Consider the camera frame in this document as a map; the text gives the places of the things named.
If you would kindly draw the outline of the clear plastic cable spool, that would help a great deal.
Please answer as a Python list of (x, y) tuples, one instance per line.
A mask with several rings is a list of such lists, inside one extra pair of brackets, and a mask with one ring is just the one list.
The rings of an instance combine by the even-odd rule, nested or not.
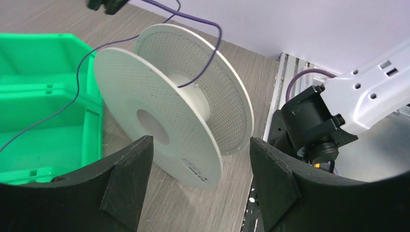
[(222, 157), (249, 143), (251, 101), (238, 74), (197, 33), (172, 24), (146, 28), (134, 51), (109, 47), (94, 58), (98, 89), (132, 140), (154, 139), (153, 161), (176, 180), (215, 188)]

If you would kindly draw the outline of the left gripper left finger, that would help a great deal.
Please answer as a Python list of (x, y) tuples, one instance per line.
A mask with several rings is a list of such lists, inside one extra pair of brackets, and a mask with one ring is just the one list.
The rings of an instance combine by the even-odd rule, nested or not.
[(137, 231), (153, 148), (153, 137), (145, 135), (48, 183), (1, 184), (1, 231)]

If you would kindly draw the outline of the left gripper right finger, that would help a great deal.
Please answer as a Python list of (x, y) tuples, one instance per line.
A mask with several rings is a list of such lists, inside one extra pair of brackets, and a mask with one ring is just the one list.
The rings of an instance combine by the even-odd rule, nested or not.
[(377, 182), (337, 176), (299, 161), (260, 138), (249, 147), (267, 232), (407, 232), (410, 175)]

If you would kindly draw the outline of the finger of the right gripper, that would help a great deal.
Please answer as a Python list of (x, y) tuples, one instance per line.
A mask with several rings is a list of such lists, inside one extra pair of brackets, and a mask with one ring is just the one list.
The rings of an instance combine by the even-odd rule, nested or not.
[(87, 0), (87, 7), (93, 11), (103, 7), (106, 15), (115, 15), (128, 2), (129, 0)]

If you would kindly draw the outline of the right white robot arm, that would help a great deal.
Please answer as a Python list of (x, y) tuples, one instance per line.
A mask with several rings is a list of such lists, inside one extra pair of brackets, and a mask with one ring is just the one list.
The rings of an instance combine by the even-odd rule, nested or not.
[[(152, 135), (154, 162), (169, 173), (219, 172), (221, 157), (249, 142), (254, 115), (242, 81), (218, 45), (189, 29), (150, 26), (134, 52), (103, 45), (93, 71), (119, 125), (132, 139)], [(344, 132), (359, 135), (410, 101), (410, 43), (313, 90)]]

